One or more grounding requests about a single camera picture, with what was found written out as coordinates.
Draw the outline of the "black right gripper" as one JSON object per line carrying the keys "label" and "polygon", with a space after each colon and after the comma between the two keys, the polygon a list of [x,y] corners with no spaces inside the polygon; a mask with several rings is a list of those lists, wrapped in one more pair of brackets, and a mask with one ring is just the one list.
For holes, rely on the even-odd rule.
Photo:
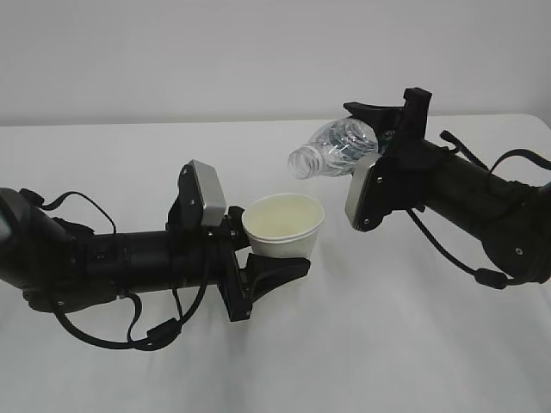
{"label": "black right gripper", "polygon": [[409,170],[424,168],[422,145],[432,94],[418,87],[404,91],[402,106],[376,106],[346,102],[351,118],[370,126],[377,135],[383,157],[392,157]]}

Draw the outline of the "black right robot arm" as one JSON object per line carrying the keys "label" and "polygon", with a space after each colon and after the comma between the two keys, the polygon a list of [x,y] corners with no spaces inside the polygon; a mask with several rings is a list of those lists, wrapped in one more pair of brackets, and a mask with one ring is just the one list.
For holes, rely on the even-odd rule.
{"label": "black right robot arm", "polygon": [[[433,246],[485,286],[504,289],[550,278],[550,187],[506,181],[456,136],[445,146],[426,140],[430,92],[409,88],[401,107],[348,102],[354,120],[370,126],[379,149],[357,162],[345,204],[351,226],[372,231],[405,211]],[[473,269],[452,256],[416,215],[429,208],[481,242],[494,270]]]}

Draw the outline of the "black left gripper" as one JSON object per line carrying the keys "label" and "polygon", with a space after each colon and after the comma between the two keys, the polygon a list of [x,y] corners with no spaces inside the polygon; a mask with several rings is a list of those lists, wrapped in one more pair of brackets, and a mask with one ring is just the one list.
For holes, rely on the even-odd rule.
{"label": "black left gripper", "polygon": [[236,252],[250,246],[242,223],[244,209],[230,206],[217,227],[209,228],[214,266],[209,279],[214,282],[231,322],[248,320],[252,304],[289,282],[307,276],[311,262],[304,257],[275,258],[250,253],[245,269]]}

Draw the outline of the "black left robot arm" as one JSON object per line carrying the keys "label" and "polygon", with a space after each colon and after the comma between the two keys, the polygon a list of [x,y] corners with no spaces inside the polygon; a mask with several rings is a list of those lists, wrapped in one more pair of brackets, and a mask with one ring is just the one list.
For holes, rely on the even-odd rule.
{"label": "black left robot arm", "polygon": [[236,253],[249,246],[243,209],[230,208],[217,227],[183,228],[170,210],[163,231],[96,235],[89,227],[51,218],[33,192],[1,190],[1,279],[22,291],[29,306],[51,310],[53,296],[66,312],[107,304],[129,293],[198,287],[219,288],[231,321],[249,319],[267,293],[307,275],[305,257]]}

